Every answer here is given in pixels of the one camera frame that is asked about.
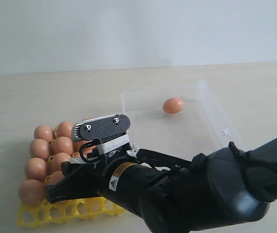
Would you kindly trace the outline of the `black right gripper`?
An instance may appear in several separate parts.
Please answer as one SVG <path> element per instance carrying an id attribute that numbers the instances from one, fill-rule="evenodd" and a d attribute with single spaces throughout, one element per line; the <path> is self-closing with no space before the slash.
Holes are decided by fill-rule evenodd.
<path id="1" fill-rule="evenodd" d="M 114 155 L 107 162 L 61 163 L 64 179 L 45 187 L 49 203 L 105 197 L 140 218 L 166 218 L 176 212 L 167 182 L 177 172 L 168 155 Z"/>

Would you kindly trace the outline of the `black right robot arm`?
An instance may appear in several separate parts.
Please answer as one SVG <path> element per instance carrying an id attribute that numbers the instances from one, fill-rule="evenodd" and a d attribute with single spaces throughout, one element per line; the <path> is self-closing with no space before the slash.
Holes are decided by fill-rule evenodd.
<path id="1" fill-rule="evenodd" d="M 233 142 L 187 161 L 156 151 L 117 150 L 62 164 L 47 201 L 104 197 L 153 233 L 188 233 L 262 219 L 277 200 L 277 138 L 243 151 Z"/>

